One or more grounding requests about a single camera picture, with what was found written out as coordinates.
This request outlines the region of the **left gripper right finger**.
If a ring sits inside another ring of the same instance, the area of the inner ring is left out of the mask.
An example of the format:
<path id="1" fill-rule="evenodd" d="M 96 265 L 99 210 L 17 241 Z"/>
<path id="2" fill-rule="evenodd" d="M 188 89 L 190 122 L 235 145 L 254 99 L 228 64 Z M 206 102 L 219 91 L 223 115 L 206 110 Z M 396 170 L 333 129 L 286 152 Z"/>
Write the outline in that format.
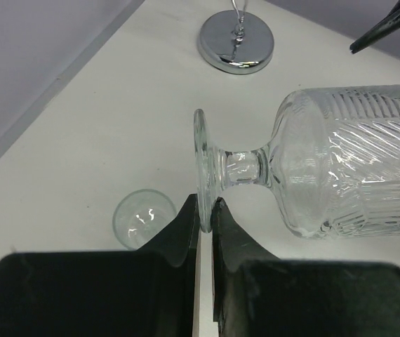
<path id="1" fill-rule="evenodd" d="M 235 221 L 224 199 L 211 225 L 221 336 L 400 336 L 400 267 L 278 258 Z"/>

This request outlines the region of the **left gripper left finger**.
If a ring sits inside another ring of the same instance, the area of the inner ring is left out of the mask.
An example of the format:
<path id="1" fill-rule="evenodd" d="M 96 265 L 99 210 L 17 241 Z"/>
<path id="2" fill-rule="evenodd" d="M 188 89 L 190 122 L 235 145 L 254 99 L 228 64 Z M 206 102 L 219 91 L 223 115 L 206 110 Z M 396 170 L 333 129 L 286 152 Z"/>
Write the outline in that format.
<path id="1" fill-rule="evenodd" d="M 20 252 L 0 260 L 0 336 L 197 336 L 199 214 L 135 251 Z"/>

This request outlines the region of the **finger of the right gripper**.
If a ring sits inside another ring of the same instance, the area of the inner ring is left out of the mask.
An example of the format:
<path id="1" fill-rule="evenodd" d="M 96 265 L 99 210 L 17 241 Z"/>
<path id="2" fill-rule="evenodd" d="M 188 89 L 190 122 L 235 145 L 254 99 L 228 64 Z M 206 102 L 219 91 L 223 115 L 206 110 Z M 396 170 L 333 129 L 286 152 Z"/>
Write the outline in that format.
<path id="1" fill-rule="evenodd" d="M 354 41 L 349 50 L 351 53 L 358 53 L 398 29 L 400 29 L 400 1 L 397 1 L 385 18 Z"/>

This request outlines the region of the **clear patterned wine glass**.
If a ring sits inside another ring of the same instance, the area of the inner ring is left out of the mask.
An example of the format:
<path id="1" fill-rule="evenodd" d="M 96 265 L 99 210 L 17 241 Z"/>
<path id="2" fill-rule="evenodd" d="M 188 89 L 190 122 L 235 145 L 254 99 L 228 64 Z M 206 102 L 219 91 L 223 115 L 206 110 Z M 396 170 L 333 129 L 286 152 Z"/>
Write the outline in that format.
<path id="1" fill-rule="evenodd" d="M 176 215 L 175 204 L 164 193 L 136 190 L 115 208 L 112 228 L 118 242 L 126 250 L 134 251 L 162 231 Z"/>

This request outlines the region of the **chrome wine glass rack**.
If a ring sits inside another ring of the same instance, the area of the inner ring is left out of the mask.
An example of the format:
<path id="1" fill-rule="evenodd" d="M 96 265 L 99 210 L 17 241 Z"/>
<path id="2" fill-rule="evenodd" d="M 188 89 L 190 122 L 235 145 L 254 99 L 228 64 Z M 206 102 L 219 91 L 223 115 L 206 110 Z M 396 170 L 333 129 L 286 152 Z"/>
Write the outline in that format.
<path id="1" fill-rule="evenodd" d="M 266 22 L 232 1 L 232 9 L 209 17 L 201 26 L 197 48 L 212 67 L 235 75 L 253 74 L 268 65 L 274 36 Z"/>

